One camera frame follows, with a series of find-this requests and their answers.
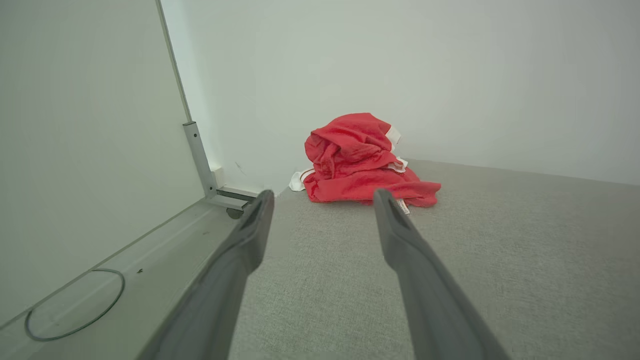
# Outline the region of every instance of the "white panel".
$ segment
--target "white panel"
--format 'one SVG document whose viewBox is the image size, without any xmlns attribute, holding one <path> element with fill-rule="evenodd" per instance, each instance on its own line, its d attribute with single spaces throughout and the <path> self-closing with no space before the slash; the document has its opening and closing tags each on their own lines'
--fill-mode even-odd
<svg viewBox="0 0 640 360">
<path fill-rule="evenodd" d="M 153 0 L 0 4 L 0 323 L 204 196 Z"/>
</svg>

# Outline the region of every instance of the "white wall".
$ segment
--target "white wall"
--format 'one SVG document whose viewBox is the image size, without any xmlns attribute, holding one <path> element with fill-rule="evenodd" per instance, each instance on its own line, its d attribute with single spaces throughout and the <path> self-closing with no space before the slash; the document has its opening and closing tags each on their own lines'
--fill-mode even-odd
<svg viewBox="0 0 640 360">
<path fill-rule="evenodd" d="M 154 0 L 0 4 L 0 324 L 204 196 Z"/>
<path fill-rule="evenodd" d="M 367 111 L 407 158 L 640 184 L 639 1 L 173 1 L 230 183 Z"/>
<path fill-rule="evenodd" d="M 189 18 L 185 13 L 182 0 L 161 0 L 161 4 L 191 119 L 198 123 L 209 167 L 214 170 L 222 166 L 223 149 L 218 122 L 215 120 L 214 104 L 204 85 L 207 80 L 211 79 L 210 68 L 198 66 L 199 53 L 196 52 L 199 49 L 196 49 L 193 43 L 192 29 L 189 26 Z"/>
</svg>

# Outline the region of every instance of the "clothing tag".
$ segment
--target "clothing tag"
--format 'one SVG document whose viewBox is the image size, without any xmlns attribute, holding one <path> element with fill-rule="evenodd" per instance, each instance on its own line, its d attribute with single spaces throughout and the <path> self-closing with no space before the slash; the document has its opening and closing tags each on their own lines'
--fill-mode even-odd
<svg viewBox="0 0 640 360">
<path fill-rule="evenodd" d="M 405 214 L 409 214 L 409 208 L 406 207 L 406 204 L 404 203 L 404 199 L 400 199 L 400 200 L 396 200 L 398 205 L 400 205 L 400 208 L 402 209 L 402 211 Z"/>
<path fill-rule="evenodd" d="M 385 136 L 389 139 L 389 141 L 391 142 L 391 145 L 400 142 L 400 138 L 402 137 L 402 135 L 400 134 L 400 131 L 398 131 L 393 126 L 389 128 L 389 131 L 387 131 Z"/>
</svg>

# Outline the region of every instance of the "white cloth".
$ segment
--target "white cloth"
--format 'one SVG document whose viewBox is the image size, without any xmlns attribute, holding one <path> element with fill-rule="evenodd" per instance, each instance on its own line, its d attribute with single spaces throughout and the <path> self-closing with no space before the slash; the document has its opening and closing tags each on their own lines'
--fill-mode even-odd
<svg viewBox="0 0 640 360">
<path fill-rule="evenodd" d="M 305 189 L 305 179 L 314 172 L 316 171 L 313 168 L 310 168 L 305 171 L 298 171 L 294 173 L 291 177 L 291 181 L 289 181 L 289 188 L 295 192 L 301 192 Z"/>
</svg>

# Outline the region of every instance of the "caster wheel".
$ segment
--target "caster wheel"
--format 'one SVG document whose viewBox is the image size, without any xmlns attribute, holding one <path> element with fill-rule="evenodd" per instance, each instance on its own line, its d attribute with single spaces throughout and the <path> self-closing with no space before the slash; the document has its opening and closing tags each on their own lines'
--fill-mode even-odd
<svg viewBox="0 0 640 360">
<path fill-rule="evenodd" d="M 242 210 L 227 208 L 227 215 L 229 215 L 229 217 L 232 219 L 239 219 L 242 216 L 242 214 L 244 214 L 244 211 Z"/>
</svg>

